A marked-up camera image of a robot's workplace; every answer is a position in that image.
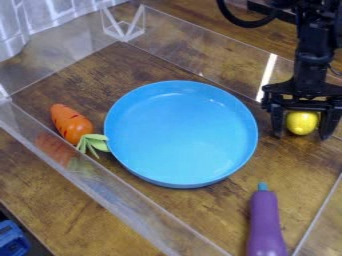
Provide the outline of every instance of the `blue bowl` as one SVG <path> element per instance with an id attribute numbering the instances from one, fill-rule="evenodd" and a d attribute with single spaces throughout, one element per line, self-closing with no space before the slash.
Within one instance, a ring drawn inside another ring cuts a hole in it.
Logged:
<path id="1" fill-rule="evenodd" d="M 109 111 L 105 135 L 126 168 L 172 188 L 224 180 L 246 164 L 258 144 L 245 104 L 193 81 L 158 82 L 126 94 Z"/>

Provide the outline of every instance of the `orange carrot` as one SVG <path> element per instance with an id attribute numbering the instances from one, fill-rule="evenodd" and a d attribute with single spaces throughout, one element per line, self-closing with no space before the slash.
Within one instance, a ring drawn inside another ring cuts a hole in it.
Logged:
<path id="1" fill-rule="evenodd" d="M 42 132 L 35 139 L 35 145 L 63 167 L 69 167 L 77 151 L 62 140 Z"/>
<path id="2" fill-rule="evenodd" d="M 73 145 L 79 143 L 83 135 L 94 133 L 91 121 L 77 110 L 63 104 L 53 105 L 51 118 L 61 135 Z"/>

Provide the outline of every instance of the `toy lemon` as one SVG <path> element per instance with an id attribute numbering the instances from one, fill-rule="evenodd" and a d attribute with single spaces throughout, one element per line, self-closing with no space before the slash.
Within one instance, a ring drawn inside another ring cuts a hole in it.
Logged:
<path id="1" fill-rule="evenodd" d="M 317 112 L 292 111 L 286 115 L 286 127 L 297 135 L 308 135 L 317 128 L 320 114 Z"/>

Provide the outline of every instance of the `lemon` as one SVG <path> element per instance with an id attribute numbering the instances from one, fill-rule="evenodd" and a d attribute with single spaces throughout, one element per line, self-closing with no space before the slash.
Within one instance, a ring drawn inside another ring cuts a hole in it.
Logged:
<path id="1" fill-rule="evenodd" d="M 292 111 L 286 115 L 286 127 L 297 135 L 308 135 L 318 125 L 320 114 L 317 112 Z"/>

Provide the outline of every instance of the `wooden table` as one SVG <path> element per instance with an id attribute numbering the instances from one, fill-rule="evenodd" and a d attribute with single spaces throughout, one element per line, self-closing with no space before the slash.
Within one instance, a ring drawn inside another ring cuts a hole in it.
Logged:
<path id="1" fill-rule="evenodd" d="M 293 25 L 274 21 L 258 29 L 242 29 L 225 20 L 210 0 L 142 2 L 293 59 Z M 18 59 L 21 56 L 6 65 L 15 67 Z M 94 123 L 102 124 L 106 112 L 125 93 L 139 85 L 170 79 L 208 82 L 135 47 L 115 43 L 19 91 L 13 100 L 53 130 L 47 109 L 55 102 L 78 106 Z M 170 190 L 137 178 L 111 155 L 102 154 L 98 161 L 233 255 L 245 254 L 249 198 L 258 182 L 266 180 L 280 197 L 284 235 L 293 252 L 340 175 L 341 142 L 337 138 L 322 142 L 317 134 L 274 138 L 269 115 L 257 102 L 238 97 L 257 118 L 260 145 L 246 166 L 221 183 L 197 190 Z M 0 133 L 0 200 L 54 254 L 164 255 L 14 137 L 5 130 Z"/>

